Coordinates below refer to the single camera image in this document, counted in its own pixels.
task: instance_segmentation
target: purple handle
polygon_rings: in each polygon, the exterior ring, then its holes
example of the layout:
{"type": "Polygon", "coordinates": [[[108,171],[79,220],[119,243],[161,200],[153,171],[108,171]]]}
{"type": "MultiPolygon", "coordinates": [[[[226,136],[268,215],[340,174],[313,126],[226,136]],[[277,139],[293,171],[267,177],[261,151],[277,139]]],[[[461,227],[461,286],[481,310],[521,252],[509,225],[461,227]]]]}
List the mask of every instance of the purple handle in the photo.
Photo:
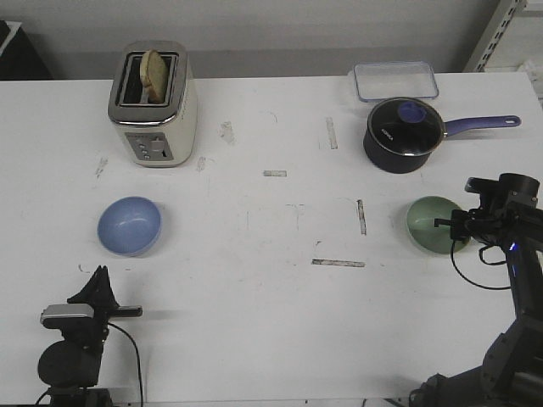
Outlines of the purple handle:
{"type": "Polygon", "coordinates": [[[447,136],[454,136],[461,131],[472,129],[491,129],[496,127],[517,127],[521,120],[518,116],[469,117],[451,120],[445,123],[447,136]]]}

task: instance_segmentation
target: white wall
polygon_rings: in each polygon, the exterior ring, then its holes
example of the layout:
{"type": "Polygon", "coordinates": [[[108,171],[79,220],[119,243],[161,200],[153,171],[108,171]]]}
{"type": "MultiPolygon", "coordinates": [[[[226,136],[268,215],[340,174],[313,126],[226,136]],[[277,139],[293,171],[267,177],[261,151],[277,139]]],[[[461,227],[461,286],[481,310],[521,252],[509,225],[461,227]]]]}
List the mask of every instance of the white wall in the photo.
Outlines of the white wall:
{"type": "Polygon", "coordinates": [[[198,77],[341,75],[424,59],[462,71],[497,0],[2,0],[58,78],[110,78],[122,48],[168,39],[198,77]]]}

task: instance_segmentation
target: toaster button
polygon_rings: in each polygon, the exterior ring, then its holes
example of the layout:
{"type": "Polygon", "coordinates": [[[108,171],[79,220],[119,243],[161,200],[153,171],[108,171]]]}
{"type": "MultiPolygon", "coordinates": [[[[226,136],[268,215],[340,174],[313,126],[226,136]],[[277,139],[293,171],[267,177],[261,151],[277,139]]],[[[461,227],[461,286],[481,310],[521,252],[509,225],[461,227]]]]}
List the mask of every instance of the toaster button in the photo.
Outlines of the toaster button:
{"type": "Polygon", "coordinates": [[[165,142],[164,140],[151,140],[151,150],[155,152],[164,151],[165,142]]]}

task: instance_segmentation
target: table surface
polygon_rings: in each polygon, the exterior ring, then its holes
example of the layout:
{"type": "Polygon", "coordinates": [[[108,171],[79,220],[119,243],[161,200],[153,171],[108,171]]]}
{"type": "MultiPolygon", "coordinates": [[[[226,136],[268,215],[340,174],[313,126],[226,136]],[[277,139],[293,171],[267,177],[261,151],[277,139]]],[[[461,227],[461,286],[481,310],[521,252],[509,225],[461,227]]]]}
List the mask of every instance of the table surface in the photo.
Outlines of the table surface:
{"type": "MultiPolygon", "coordinates": [[[[111,81],[1,82],[0,402],[46,389],[37,361],[61,336],[39,315],[98,265],[121,305],[143,306],[117,322],[139,345],[147,401],[388,397],[480,365],[512,322],[511,294],[472,287],[448,256],[416,247],[406,209],[427,195],[477,207],[463,191],[470,176],[543,179],[543,114],[524,74],[436,80],[430,104],[444,120],[523,124],[446,139],[420,170],[395,175],[364,154],[372,105],[348,76],[196,80],[191,158],[150,169],[130,161],[109,122],[111,81]],[[96,226],[132,195],[155,201],[164,225],[150,251],[126,258],[100,245],[96,226]]],[[[478,248],[458,253],[460,267],[507,284],[505,266],[480,264],[478,248]]],[[[115,331],[98,385],[137,400],[133,349],[115,331]]]]}

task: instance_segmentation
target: saucepan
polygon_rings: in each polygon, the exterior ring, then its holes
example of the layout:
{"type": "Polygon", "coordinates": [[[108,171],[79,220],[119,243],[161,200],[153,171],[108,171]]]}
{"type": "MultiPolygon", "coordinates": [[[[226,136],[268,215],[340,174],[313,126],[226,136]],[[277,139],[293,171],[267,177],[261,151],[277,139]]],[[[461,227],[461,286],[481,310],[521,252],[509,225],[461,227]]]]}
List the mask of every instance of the saucepan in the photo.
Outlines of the saucepan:
{"type": "Polygon", "coordinates": [[[471,129],[516,127],[517,116],[470,117],[444,122],[438,112],[414,98],[391,98],[367,118],[364,150],[382,170],[403,174],[420,168],[445,137],[471,129]]]}

